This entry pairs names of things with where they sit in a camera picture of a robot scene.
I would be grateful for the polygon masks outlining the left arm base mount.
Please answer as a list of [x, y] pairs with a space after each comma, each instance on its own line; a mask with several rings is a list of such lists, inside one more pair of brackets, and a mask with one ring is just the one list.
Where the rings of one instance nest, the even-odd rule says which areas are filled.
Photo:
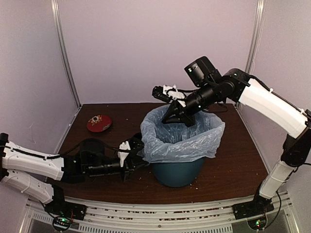
[[74, 220], [84, 220], [87, 207], [82, 204], [65, 201], [62, 204], [50, 202], [41, 203], [44, 211], [52, 218], [52, 227], [57, 232], [67, 231]]

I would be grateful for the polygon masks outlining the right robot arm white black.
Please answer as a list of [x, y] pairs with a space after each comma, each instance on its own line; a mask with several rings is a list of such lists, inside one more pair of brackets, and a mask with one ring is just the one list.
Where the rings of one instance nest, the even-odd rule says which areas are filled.
[[283, 153], [273, 170], [261, 183], [258, 194], [249, 203], [253, 214], [260, 214], [295, 168], [303, 165], [311, 150], [311, 113], [277, 95], [257, 77], [238, 68], [221, 75], [211, 61], [203, 56], [185, 67], [197, 87], [188, 96], [175, 85], [164, 85], [158, 95], [170, 106], [162, 123], [195, 124], [194, 115], [227, 99], [248, 106], [282, 127], [286, 132]]

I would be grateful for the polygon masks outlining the aluminium corner post right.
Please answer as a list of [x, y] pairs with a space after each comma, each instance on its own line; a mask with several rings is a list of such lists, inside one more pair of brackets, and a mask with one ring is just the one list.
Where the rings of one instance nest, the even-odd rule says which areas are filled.
[[248, 74], [251, 74], [255, 67], [255, 57], [256, 57], [256, 53], [260, 45], [266, 3], [267, 3], [266, 0], [257, 1], [257, 8], [256, 8], [251, 44], [250, 44], [250, 48], [249, 48], [249, 52], [248, 52], [248, 56], [246, 60], [246, 65], [244, 69], [244, 71]]

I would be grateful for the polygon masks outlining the aluminium front rail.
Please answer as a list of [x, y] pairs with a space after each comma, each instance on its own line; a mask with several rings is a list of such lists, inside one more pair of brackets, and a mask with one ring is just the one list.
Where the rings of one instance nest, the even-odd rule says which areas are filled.
[[[265, 230], [250, 225], [267, 217], [272, 222], [279, 208], [273, 197], [274, 210], [265, 215], [236, 219], [233, 204], [250, 201], [252, 196], [228, 200], [147, 205], [120, 204], [67, 197], [75, 204], [86, 205], [84, 220], [74, 220], [67, 233], [300, 233], [287, 192], [281, 192], [281, 209], [275, 221]], [[28, 199], [18, 233], [56, 233], [52, 217], [35, 200]]]

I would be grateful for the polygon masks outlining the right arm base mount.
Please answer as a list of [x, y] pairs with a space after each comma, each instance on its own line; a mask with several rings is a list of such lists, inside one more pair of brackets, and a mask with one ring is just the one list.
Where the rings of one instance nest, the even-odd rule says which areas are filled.
[[235, 219], [246, 220], [249, 228], [255, 231], [262, 231], [268, 226], [267, 213], [274, 209], [271, 203], [261, 204], [254, 200], [232, 206]]

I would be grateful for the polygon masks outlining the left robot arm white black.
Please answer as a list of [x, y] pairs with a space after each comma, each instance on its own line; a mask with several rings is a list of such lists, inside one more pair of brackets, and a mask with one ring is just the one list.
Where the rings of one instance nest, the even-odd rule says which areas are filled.
[[64, 201], [62, 188], [44, 183], [33, 174], [63, 183], [83, 183], [86, 178], [120, 174], [122, 180], [148, 163], [139, 156], [144, 143], [137, 137], [112, 147], [105, 142], [88, 138], [62, 154], [47, 154], [23, 148], [9, 141], [8, 134], [0, 135], [0, 181], [21, 193], [34, 197], [60, 216], [70, 211]]

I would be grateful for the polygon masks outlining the translucent blue trash bag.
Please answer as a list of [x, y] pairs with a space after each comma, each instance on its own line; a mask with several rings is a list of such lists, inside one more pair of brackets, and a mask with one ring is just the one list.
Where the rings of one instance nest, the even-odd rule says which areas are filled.
[[215, 158], [225, 131], [225, 122], [211, 113], [199, 112], [195, 125], [161, 122], [168, 106], [151, 110], [140, 125], [144, 148], [138, 155], [148, 163], [184, 163]]

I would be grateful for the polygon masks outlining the aluminium corner post left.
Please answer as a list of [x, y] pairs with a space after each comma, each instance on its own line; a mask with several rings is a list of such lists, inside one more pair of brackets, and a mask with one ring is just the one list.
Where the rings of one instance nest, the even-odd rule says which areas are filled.
[[52, 15], [54, 19], [54, 24], [57, 32], [57, 37], [58, 37], [58, 43], [61, 51], [61, 59], [63, 62], [65, 74], [67, 81], [69, 83], [69, 88], [72, 93], [72, 96], [74, 98], [75, 105], [78, 109], [82, 107], [78, 92], [76, 89], [76, 85], [74, 83], [70, 63], [69, 63], [69, 57], [66, 49], [66, 43], [65, 43], [65, 38], [64, 38], [64, 33], [62, 29], [62, 23], [61, 23], [61, 16], [60, 16], [60, 11], [59, 11], [59, 2], [57, 0], [51, 0], [51, 7], [52, 7]]

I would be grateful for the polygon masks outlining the dark blue mug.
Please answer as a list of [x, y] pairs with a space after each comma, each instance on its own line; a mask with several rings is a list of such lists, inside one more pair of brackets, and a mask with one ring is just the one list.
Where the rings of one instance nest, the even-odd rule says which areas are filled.
[[137, 140], [141, 140], [142, 134], [141, 134], [141, 132], [139, 132], [139, 133], [134, 134], [133, 137], [136, 138]]

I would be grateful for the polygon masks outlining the teal plastic trash bin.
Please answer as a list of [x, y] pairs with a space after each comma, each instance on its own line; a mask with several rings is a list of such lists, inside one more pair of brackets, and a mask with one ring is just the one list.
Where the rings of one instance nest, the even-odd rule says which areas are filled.
[[193, 162], [153, 163], [152, 170], [157, 181], [167, 187], [180, 188], [190, 185], [200, 173], [205, 158]]

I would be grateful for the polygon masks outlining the red floral round dish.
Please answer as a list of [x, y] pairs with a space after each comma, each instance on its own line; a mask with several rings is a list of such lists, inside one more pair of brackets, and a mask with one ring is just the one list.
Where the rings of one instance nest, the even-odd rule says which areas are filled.
[[86, 127], [90, 132], [101, 133], [112, 125], [112, 119], [107, 115], [96, 115], [88, 120]]

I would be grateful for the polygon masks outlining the aluminium corner post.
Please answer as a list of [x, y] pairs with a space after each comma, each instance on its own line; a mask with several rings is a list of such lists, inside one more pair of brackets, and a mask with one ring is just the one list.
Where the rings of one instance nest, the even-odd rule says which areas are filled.
[[256, 53], [260, 45], [266, 3], [267, 3], [266, 0], [257, 1], [257, 8], [256, 8], [251, 44], [250, 44], [250, 48], [249, 48], [249, 52], [248, 52], [248, 56], [246, 60], [246, 65], [244, 69], [244, 71], [248, 74], [251, 74], [255, 67], [255, 57], [256, 57]]
[[52, 15], [54, 19], [54, 24], [57, 32], [57, 37], [58, 37], [58, 43], [61, 51], [61, 59], [63, 62], [65, 74], [67, 81], [69, 83], [69, 88], [72, 93], [72, 96], [74, 98], [75, 105], [78, 109], [82, 107], [78, 92], [76, 89], [76, 85], [74, 83], [70, 63], [69, 63], [69, 57], [66, 49], [66, 43], [65, 43], [65, 38], [64, 38], [64, 33], [62, 29], [62, 23], [61, 23], [61, 16], [60, 16], [60, 11], [59, 11], [59, 2], [57, 0], [51, 0], [51, 7], [52, 7]]

